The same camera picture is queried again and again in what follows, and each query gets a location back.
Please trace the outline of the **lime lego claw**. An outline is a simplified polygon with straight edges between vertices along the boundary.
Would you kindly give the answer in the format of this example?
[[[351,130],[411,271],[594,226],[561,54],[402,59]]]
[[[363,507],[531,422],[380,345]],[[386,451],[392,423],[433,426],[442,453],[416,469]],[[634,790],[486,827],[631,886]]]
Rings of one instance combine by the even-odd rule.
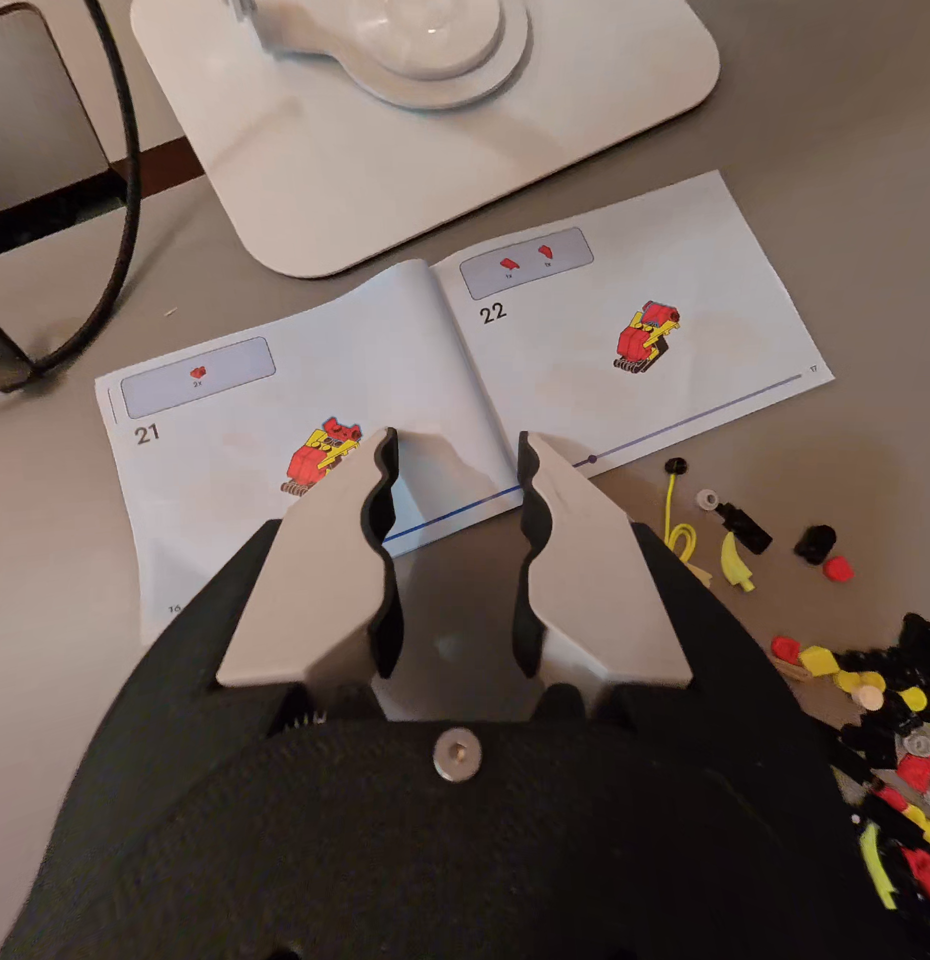
[[[720,566],[726,582],[744,594],[752,593],[756,587],[752,580],[752,571],[742,560],[733,532],[727,532],[720,547]]]

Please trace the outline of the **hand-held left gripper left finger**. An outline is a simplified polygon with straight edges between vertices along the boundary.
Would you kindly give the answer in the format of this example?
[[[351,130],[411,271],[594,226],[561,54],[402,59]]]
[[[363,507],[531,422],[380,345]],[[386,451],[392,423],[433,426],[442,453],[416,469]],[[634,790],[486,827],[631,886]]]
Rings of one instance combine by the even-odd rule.
[[[216,673],[223,687],[364,684],[393,673],[404,617],[385,538],[396,521],[392,427],[292,505]]]

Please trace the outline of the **dark grey box device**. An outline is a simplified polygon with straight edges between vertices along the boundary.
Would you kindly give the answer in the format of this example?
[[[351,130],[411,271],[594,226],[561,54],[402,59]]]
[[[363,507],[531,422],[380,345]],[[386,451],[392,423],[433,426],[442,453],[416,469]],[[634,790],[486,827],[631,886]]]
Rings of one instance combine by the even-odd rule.
[[[32,6],[0,10],[0,254],[122,202],[51,33]]]

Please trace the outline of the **lego instruction booklet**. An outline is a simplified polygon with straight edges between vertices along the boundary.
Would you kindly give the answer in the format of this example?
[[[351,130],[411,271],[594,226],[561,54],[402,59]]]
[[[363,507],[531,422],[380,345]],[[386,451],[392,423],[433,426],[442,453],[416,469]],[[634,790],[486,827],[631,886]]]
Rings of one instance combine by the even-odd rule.
[[[140,640],[381,428],[399,557],[519,506],[522,431],[591,477],[832,379],[718,172],[400,262],[97,379]]]

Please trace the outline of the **black lego bar piece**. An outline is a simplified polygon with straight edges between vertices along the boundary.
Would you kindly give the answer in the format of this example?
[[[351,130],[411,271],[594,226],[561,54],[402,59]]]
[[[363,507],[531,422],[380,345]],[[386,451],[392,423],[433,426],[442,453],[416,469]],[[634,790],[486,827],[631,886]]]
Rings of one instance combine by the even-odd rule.
[[[771,546],[772,536],[746,511],[730,502],[719,502],[715,512],[721,518],[723,527],[750,553],[760,556]]]

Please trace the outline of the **black rounded lego piece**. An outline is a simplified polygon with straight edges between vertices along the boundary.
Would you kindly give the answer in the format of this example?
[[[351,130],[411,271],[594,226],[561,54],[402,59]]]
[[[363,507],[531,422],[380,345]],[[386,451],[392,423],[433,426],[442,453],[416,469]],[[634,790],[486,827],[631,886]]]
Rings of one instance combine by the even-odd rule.
[[[812,567],[821,567],[834,550],[837,532],[828,524],[809,526],[793,547],[793,553]]]

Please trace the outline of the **white monitor stand base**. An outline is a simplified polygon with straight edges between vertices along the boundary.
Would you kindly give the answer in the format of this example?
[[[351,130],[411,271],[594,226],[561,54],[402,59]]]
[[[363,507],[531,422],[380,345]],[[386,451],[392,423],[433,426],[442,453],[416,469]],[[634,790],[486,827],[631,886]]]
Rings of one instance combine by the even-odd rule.
[[[319,279],[701,104],[688,2],[139,1],[135,39],[247,252]]]

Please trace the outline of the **pile of loose lego pieces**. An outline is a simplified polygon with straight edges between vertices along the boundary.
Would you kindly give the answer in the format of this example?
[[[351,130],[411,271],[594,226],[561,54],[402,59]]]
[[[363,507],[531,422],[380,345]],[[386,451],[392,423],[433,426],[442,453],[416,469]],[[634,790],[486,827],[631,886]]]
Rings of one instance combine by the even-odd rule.
[[[930,620],[903,616],[885,647],[834,652],[775,635],[770,659],[795,681],[826,679],[858,708],[819,722],[831,767],[862,790],[856,841],[881,906],[930,938]]]

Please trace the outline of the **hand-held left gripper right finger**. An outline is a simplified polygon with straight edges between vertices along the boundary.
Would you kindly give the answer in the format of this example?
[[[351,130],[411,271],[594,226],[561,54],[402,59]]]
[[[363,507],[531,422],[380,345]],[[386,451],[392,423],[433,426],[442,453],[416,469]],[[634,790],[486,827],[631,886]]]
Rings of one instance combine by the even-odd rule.
[[[628,514],[534,432],[519,435],[518,478],[521,672],[548,687],[686,689],[692,669]]]

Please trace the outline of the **black plug adapter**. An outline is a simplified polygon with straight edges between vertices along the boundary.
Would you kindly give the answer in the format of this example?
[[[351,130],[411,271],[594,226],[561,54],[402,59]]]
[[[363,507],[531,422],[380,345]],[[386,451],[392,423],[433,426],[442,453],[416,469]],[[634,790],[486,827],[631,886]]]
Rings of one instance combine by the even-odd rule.
[[[0,327],[0,393],[10,394],[27,386],[35,377],[31,359]]]

